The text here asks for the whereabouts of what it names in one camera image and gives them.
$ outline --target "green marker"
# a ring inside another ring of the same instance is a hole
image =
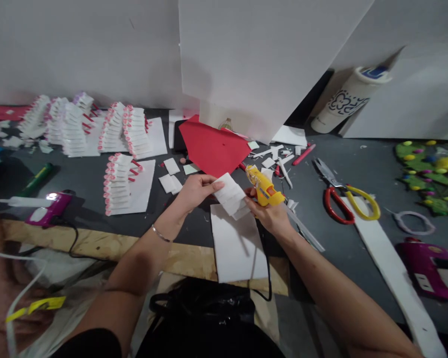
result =
[[[52,172],[53,164],[47,163],[27,184],[27,186],[17,196],[28,197]]]

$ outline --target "yellow tag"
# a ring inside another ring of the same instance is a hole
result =
[[[63,303],[65,303],[65,299],[66,296],[61,296],[61,297],[50,297],[39,301],[35,301],[30,305],[30,307],[19,309],[15,313],[9,315],[6,318],[5,322],[16,320],[17,318],[24,316],[26,314],[30,315],[38,309],[51,310],[61,308],[63,306]]]

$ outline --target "red foam sheet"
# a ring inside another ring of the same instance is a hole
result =
[[[0,120],[19,121],[31,106],[0,106]]]
[[[189,160],[217,178],[232,173],[250,153],[247,141],[238,135],[199,122],[195,115],[179,126]]]

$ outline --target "white cable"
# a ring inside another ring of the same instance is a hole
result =
[[[32,281],[30,281],[30,283],[23,289],[23,291],[20,292],[20,294],[18,294],[15,301],[13,301],[11,303],[10,308],[8,309],[8,312],[6,314],[6,318],[7,318],[8,316],[10,316],[14,313],[17,303],[21,300],[21,298],[25,295],[25,293],[35,284],[35,282],[37,282],[37,280],[40,278],[40,276],[44,273],[48,262],[44,259],[7,255],[7,254],[2,254],[2,253],[0,253],[0,257],[4,258],[4,259],[11,259],[11,260],[37,261],[37,262],[43,263],[43,267],[40,270],[40,272],[33,278]],[[7,341],[7,345],[8,345],[8,355],[10,356],[10,358],[15,358],[17,356],[17,354],[16,354],[15,333],[13,331],[13,321],[6,323],[6,341]]]

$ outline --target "red scissor handle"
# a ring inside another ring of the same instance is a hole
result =
[[[346,219],[342,219],[337,213],[332,209],[330,205],[330,196],[334,198],[334,201],[337,203],[339,208],[344,212]],[[340,198],[339,194],[335,190],[333,186],[329,186],[327,190],[325,190],[325,208],[329,215],[338,221],[340,224],[344,225],[352,225],[355,224],[355,216],[351,212],[351,210],[345,205],[343,200]]]

